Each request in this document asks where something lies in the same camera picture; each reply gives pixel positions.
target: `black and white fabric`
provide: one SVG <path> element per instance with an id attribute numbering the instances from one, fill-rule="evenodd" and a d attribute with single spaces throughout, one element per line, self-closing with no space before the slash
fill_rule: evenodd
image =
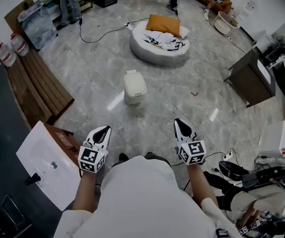
<path id="1" fill-rule="evenodd" d="M 185 45 L 185 43 L 180 41 L 177 37 L 174 37 L 173 34 L 158 31 L 146 30 L 142 39 L 147 43 L 167 51 L 177 51 Z"/>

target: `trash can lid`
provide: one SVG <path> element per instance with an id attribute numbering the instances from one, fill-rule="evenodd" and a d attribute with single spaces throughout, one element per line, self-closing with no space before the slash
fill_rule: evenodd
<path id="1" fill-rule="evenodd" d="M 130 95 L 142 95 L 146 91 L 146 84 L 143 76 L 139 72 L 136 72 L 136 70 L 127 71 L 127 75 L 124 77 L 124 82 L 126 91 Z"/>

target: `white sink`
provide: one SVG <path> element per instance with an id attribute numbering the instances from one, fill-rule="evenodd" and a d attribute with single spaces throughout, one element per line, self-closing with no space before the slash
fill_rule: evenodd
<path id="1" fill-rule="evenodd" d="M 61 211 L 75 198 L 80 182 L 78 167 L 68 158 L 39 121 L 26 137 L 17 156 L 36 184 Z"/>

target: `wooden bench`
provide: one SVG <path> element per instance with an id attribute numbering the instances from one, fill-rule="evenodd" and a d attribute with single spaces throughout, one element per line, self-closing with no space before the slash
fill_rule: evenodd
<path id="1" fill-rule="evenodd" d="M 74 101 L 35 49 L 18 57 L 7 71 L 18 103 L 32 127 L 39 120 L 54 124 Z"/>

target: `dark floor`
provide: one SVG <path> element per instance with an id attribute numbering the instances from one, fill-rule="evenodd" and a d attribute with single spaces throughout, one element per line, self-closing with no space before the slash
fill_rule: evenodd
<path id="1" fill-rule="evenodd" d="M 35 185 L 25 186 L 28 173 L 16 151 L 29 133 L 10 91 L 5 67 L 0 67 L 0 205 L 9 195 L 25 217 L 43 235 L 52 237 L 61 211 Z"/>

